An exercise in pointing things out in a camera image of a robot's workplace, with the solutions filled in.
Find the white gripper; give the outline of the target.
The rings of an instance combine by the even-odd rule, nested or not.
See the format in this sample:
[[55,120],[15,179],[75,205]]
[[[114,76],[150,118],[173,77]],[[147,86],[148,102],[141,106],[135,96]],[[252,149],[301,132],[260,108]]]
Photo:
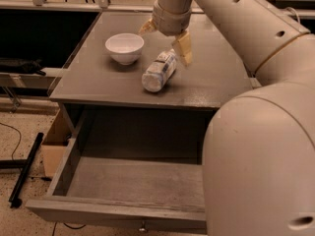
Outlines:
[[166,36],[175,36],[172,48],[184,66],[192,62],[191,37],[186,30],[189,26],[191,10],[183,13],[170,13],[162,8],[158,1],[154,4],[152,18],[148,19],[139,29],[138,35],[158,30]]

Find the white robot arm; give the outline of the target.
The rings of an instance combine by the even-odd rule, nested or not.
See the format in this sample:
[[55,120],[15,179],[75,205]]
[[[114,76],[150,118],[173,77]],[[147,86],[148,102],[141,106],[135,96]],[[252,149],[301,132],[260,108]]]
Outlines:
[[197,3],[260,87],[213,117],[203,147],[209,236],[314,236],[314,36],[266,0],[157,0],[143,31],[186,38]]

